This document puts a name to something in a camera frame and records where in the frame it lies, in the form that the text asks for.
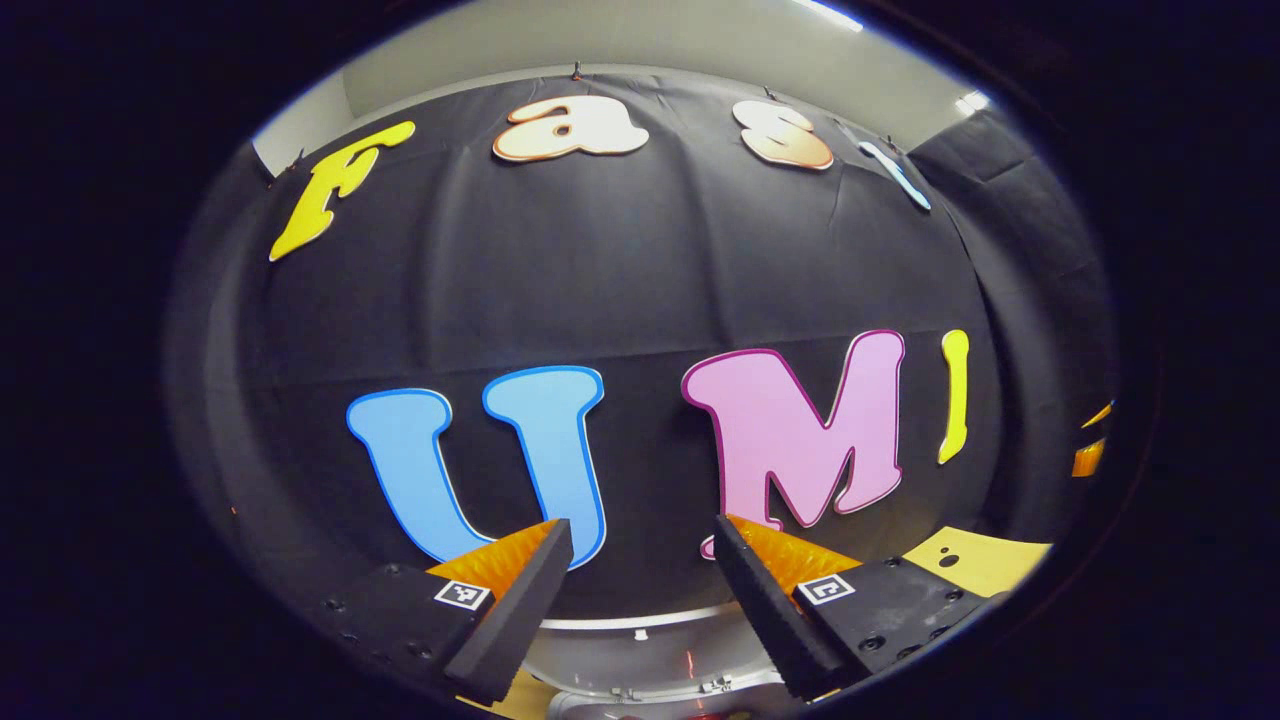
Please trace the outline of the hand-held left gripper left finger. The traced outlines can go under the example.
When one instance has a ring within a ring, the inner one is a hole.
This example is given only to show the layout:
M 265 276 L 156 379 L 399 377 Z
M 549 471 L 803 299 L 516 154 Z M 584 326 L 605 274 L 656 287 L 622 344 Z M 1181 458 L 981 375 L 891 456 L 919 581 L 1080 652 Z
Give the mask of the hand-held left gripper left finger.
M 571 523 L 525 528 L 434 568 L 387 564 L 323 600 L 352 659 L 442 700 L 509 693 L 573 557 Z

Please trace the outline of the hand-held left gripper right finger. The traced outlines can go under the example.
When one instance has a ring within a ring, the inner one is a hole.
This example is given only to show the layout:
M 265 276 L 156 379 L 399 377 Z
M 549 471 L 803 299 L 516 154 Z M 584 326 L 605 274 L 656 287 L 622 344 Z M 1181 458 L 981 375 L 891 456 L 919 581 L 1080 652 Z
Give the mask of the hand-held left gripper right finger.
M 735 515 L 713 555 L 788 693 L 815 701 L 905 664 L 998 603 L 904 556 L 861 562 Z

